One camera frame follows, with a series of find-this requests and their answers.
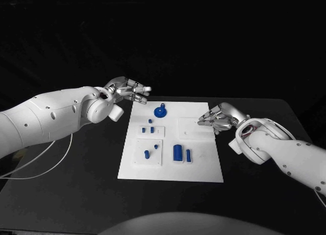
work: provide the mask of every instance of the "robotic hand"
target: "robotic hand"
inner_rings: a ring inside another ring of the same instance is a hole
[[[124,111],[115,105],[125,98],[145,104],[150,87],[125,77],[104,87],[81,87],[36,95],[0,112],[0,158],[30,145],[59,140],[106,116],[117,121]]]
[[[297,141],[277,122],[251,118],[220,103],[199,117],[197,124],[212,126],[216,135],[235,126],[235,139],[228,145],[236,154],[243,153],[256,164],[272,158],[282,173],[326,195],[326,150]]]

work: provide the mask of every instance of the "blue object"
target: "blue object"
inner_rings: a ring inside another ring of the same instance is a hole
[[[189,149],[186,150],[186,161],[190,162],[190,151],[189,151]]]
[[[166,113],[167,113],[167,111],[166,111],[166,108],[164,108],[164,104],[161,103],[160,104],[160,107],[157,107],[155,109],[154,109],[154,116],[157,117],[157,118],[163,118],[164,116],[166,116]]]
[[[145,158],[145,159],[150,158],[148,150],[144,151],[144,158]]]
[[[173,161],[181,162],[181,145],[173,146]]]

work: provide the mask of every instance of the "white platform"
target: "white platform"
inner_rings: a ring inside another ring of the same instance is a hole
[[[155,118],[153,110],[161,103],[166,105],[167,114],[163,118]],[[145,105],[132,103],[118,179],[223,182],[213,130],[196,124],[197,118],[207,110],[207,103],[155,101],[148,101]],[[150,137],[148,128],[143,135],[141,126],[164,127],[164,135],[155,133]],[[161,143],[158,149],[154,149],[157,141]],[[181,164],[173,162],[174,144],[181,145]],[[192,152],[190,164],[186,163],[186,149]],[[144,150],[153,154],[148,160],[144,159]]]

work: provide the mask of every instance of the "table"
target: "table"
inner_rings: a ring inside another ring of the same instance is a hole
[[[254,118],[269,118],[310,141],[288,104],[278,99],[148,97],[150,101],[230,103]],[[326,231],[326,210],[314,192],[278,170],[272,160],[254,164],[228,146],[235,129],[216,138],[223,183],[118,180],[117,172],[131,114],[89,124],[72,135],[66,159],[42,177],[10,180],[0,192],[0,229],[96,234],[117,223],[158,212],[200,212],[255,223],[285,234]],[[69,136],[14,177],[33,176],[60,159]],[[32,146],[20,164],[46,148]]]

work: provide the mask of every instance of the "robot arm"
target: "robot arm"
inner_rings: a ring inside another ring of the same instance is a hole
[[[0,158],[20,148],[59,140],[106,116],[117,121],[124,111],[115,103],[122,97],[145,104],[138,94],[148,95],[150,87],[125,77],[106,85],[39,94],[0,112]]]
[[[212,126],[215,134],[235,126],[229,146],[236,154],[243,153],[256,164],[272,158],[282,173],[326,195],[326,150],[297,141],[279,124],[265,118],[249,118],[228,103],[213,107],[197,124]]]

